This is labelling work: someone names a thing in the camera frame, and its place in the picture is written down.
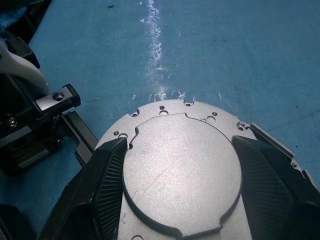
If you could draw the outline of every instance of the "screw hole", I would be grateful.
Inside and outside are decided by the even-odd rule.
[[[183,101],[183,104],[184,104],[185,106],[187,106],[187,107],[191,107],[193,104],[195,104],[195,102],[190,103],[190,102],[185,102],[185,101]]]
[[[128,135],[125,133],[121,133],[118,138],[128,138]]]
[[[160,116],[168,115],[169,113],[166,110],[162,110],[159,112]]]
[[[131,240],[144,240],[144,239],[140,235],[135,235],[135,236],[132,237]]]
[[[214,116],[208,116],[208,117],[206,118],[206,122],[207,122],[208,124],[214,124],[215,121],[216,121],[216,119],[215,119]]]
[[[59,102],[61,100],[63,100],[65,97],[65,95],[62,92],[56,92],[52,95],[53,100]]]

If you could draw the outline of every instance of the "mounting hole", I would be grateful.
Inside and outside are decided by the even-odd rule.
[[[160,116],[165,116],[165,115],[168,115],[169,113],[166,111],[166,110],[162,110],[159,112],[159,115]]]
[[[52,99],[59,102],[65,98],[65,95],[62,92],[55,92],[52,95]]]
[[[249,127],[242,121],[239,121],[236,124],[236,127],[240,130],[240,131],[246,131]]]
[[[208,117],[206,118],[206,123],[208,123],[208,124],[214,124],[215,121],[216,121],[216,119],[215,119],[215,117],[213,117],[213,116],[208,116]]]
[[[190,102],[185,102],[185,101],[183,101],[183,104],[184,104],[185,106],[187,106],[187,107],[191,107],[193,104],[195,104],[195,102],[190,103]]]
[[[125,134],[125,133],[121,133],[119,136],[118,136],[118,138],[128,138],[128,135],[127,134]]]
[[[144,240],[144,239],[140,235],[135,235],[131,238],[131,240]]]

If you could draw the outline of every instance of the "silver metal surface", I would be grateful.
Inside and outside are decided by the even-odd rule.
[[[128,142],[118,239],[252,239],[233,136],[256,139],[247,123],[201,102],[154,102],[119,119],[96,146]]]
[[[209,104],[195,101],[187,106],[183,100],[165,100],[157,101],[137,109],[137,112],[124,115],[116,123],[114,123],[108,131],[102,136],[95,148],[101,146],[101,144],[110,141],[118,137],[126,137],[128,144],[136,136],[135,128],[142,123],[146,122],[150,118],[158,117],[163,114],[181,114],[186,113],[189,118],[201,119],[207,118],[206,123],[214,126],[220,132],[222,132],[230,141],[233,136],[243,136],[246,138],[256,139],[253,132],[249,129],[247,131],[241,131],[238,129],[237,124],[240,120],[232,114]],[[118,131],[119,135],[115,136],[114,132]]]
[[[265,140],[267,140],[269,143],[271,143],[273,146],[275,146],[277,149],[279,149],[281,152],[283,152],[285,155],[287,155],[291,159],[290,164],[294,169],[299,170],[300,172],[303,171],[303,169],[299,166],[298,162],[296,161],[296,155],[290,149],[284,146],[281,142],[277,141],[274,137],[269,135],[258,125],[251,123],[250,128],[257,134],[259,134],[261,137],[263,137]]]
[[[47,96],[39,98],[35,102],[39,106],[41,111],[47,111],[50,108],[55,107],[56,105],[68,101],[72,96],[72,93],[65,86],[58,91],[55,91]]]
[[[129,204],[167,234],[219,229],[242,179],[230,141],[185,113],[153,117],[136,132],[123,166]]]
[[[131,210],[126,198],[122,198],[121,214],[118,227],[117,240],[131,240],[139,235],[144,240],[176,240],[173,236],[167,236],[156,232],[144,224]],[[213,234],[196,237],[194,240],[252,240],[250,228],[247,222],[246,212],[242,197],[232,213],[223,223],[223,228]]]

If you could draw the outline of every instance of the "circular metal disc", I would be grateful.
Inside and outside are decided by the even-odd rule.
[[[219,229],[241,187],[240,162],[229,140],[184,113],[151,118],[136,131],[123,167],[133,210],[168,234]]]
[[[256,139],[248,127],[202,102],[165,100],[124,115],[97,148],[126,137],[123,184],[131,209],[159,232],[188,237],[220,229],[238,202],[241,167],[231,140]]]

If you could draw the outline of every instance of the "black metal bracket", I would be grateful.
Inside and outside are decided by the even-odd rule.
[[[70,137],[77,144],[74,155],[81,166],[86,165],[98,144],[98,140],[75,112],[58,115],[54,120],[54,138],[61,143],[63,138]]]

